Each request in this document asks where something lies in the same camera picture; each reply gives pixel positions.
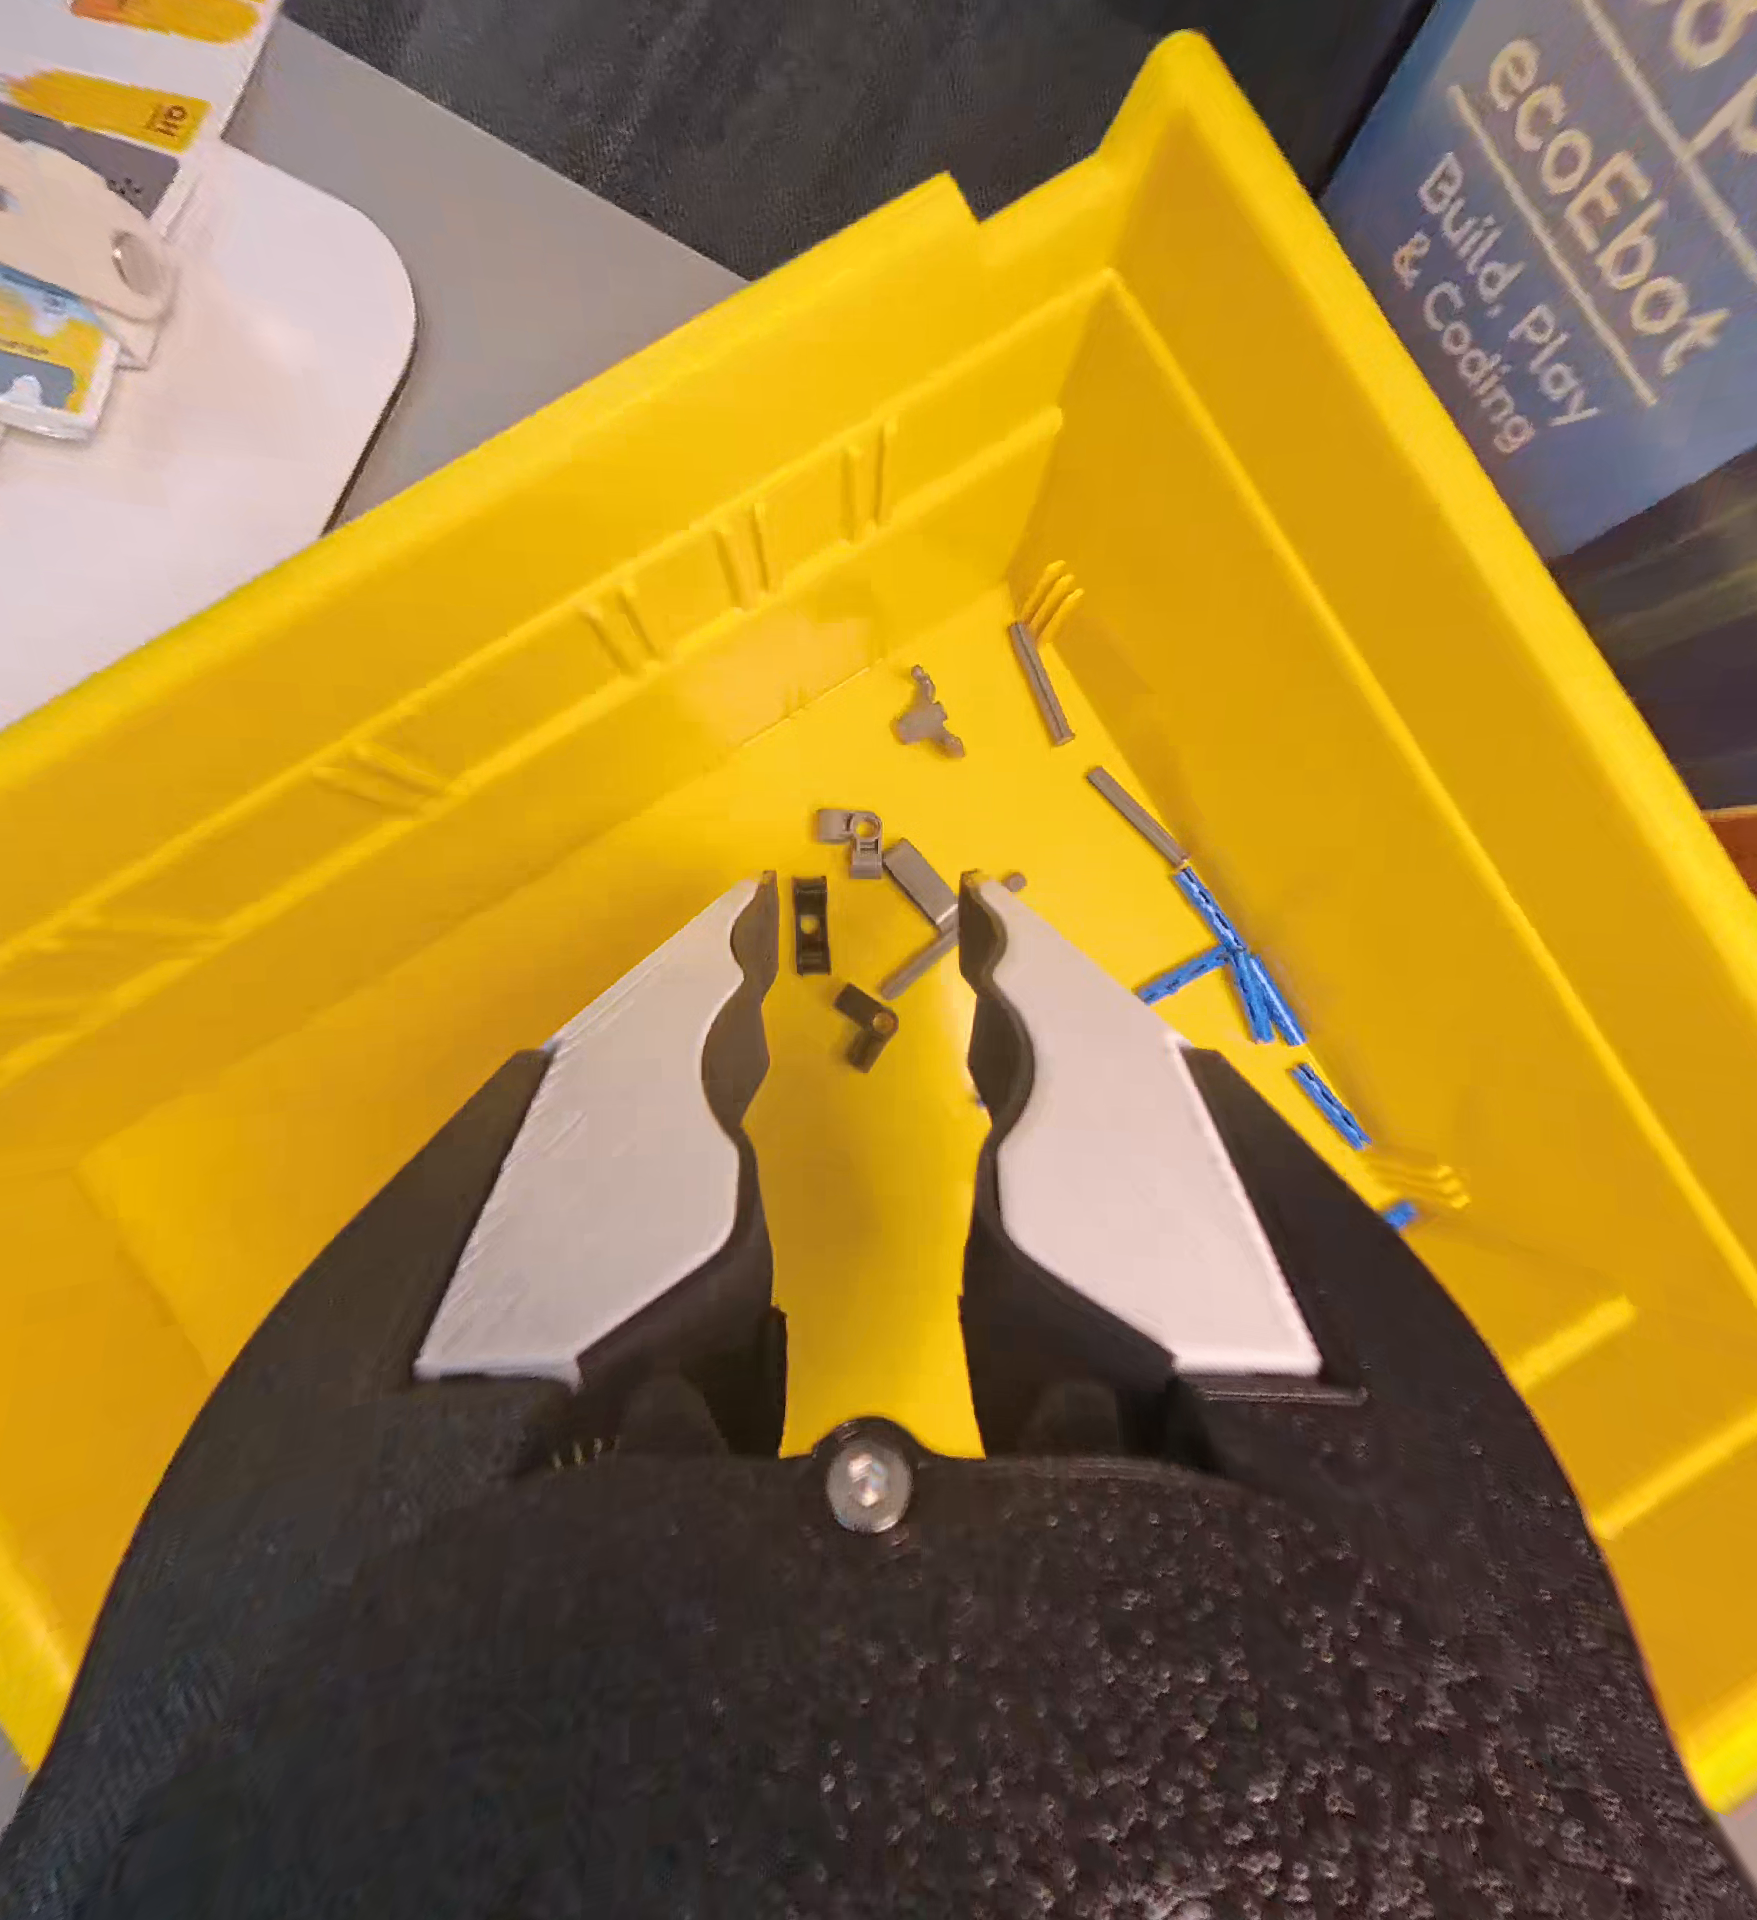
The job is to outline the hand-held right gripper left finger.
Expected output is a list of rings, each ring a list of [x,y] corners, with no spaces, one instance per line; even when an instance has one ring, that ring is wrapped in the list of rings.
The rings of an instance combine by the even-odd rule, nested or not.
[[[772,873],[690,917],[544,1044],[418,1379],[596,1387],[748,1340],[772,1261],[746,1113],[768,1071]]]

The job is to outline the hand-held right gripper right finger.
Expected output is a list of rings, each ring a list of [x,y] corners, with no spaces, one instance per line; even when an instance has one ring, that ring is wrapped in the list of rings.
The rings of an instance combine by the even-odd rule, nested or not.
[[[1002,880],[964,879],[958,928],[987,1245],[1137,1346],[1145,1379],[1317,1379],[1196,1050]]]

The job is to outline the yellow plastic bin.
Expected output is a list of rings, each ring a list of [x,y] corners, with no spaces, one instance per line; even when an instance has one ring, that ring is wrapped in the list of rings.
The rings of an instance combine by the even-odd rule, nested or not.
[[[1193,33],[0,734],[0,1728],[285,1289],[520,1046],[872,802],[1170,1000],[1411,1247],[1757,1789],[1757,899]]]

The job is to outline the white desk stand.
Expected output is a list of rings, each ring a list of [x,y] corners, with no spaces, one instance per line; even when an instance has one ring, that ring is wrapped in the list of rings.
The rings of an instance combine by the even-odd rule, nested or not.
[[[85,444],[0,427],[0,732],[317,541],[416,345],[362,212],[219,141],[180,298]]]

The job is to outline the grey desk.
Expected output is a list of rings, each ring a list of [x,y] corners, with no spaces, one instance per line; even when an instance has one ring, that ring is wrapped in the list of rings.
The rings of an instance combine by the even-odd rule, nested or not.
[[[1081,161],[1176,30],[1204,35],[1305,189],[1422,3],[295,3],[233,138],[354,204],[400,252],[410,382],[289,588],[188,623],[0,732],[0,1723],[37,1759],[157,1444],[292,1255],[408,1144],[428,1094],[527,1008],[516,893],[651,859],[715,802],[684,741],[626,780],[579,757],[648,673],[638,627],[556,568],[596,559],[599,487],[438,467],[872,209],[951,176],[908,239],[992,224]],[[1620,1236],[1443,1270],[1543,1392],[1694,1781],[1757,1871],[1755,897],[1692,801],[1647,782],[1623,693],[1577,693],[1603,780],[1556,799],[1505,649],[1460,593],[1403,693],[1443,693],[1434,761],[1495,772],[1537,852],[1557,960],[1603,961],[1597,1029],[1665,1120],[1665,1066],[1753,1151],[1706,1192],[1755,1273]]]

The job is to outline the grey axle rod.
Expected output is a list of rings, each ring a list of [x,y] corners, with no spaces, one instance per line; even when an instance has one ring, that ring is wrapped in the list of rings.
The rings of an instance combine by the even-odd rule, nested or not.
[[[1106,766],[1090,766],[1085,780],[1111,805],[1134,831],[1137,831],[1154,851],[1174,868],[1189,865],[1189,854],[1171,828],[1162,825],[1154,812],[1128,790]]]
[[[1033,691],[1034,708],[1039,711],[1045,734],[1052,745],[1064,745],[1074,740],[1074,732],[1062,711],[1062,704],[1056,693],[1056,683],[1052,673],[1043,657],[1039,638],[1033,628],[1023,620],[1015,619],[1008,624],[1008,636],[1024,673],[1024,679]]]

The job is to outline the grey curved tile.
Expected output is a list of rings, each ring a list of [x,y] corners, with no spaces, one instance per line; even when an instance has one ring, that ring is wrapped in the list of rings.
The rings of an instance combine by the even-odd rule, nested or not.
[[[881,854],[885,875],[906,893],[914,908],[940,935],[951,931],[958,920],[958,890],[931,861],[906,837],[896,839]]]

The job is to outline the grey T-shaped connector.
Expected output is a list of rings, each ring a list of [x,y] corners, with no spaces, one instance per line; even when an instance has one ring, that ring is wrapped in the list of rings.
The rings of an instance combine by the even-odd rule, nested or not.
[[[945,757],[964,757],[966,744],[951,732],[945,708],[938,697],[936,682],[922,663],[910,670],[912,697],[894,721],[891,732],[898,744],[929,745]]]

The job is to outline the blue-grey toy box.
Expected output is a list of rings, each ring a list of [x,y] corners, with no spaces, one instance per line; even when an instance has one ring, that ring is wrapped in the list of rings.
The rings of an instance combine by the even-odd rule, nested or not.
[[[1757,1],[1432,3],[1321,206],[1757,897]]]

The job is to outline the yellow grey instruction booklet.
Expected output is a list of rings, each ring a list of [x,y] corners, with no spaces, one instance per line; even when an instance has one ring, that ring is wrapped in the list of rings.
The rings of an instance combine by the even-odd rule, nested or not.
[[[181,279],[171,227],[276,1],[0,1],[0,427],[86,442]]]

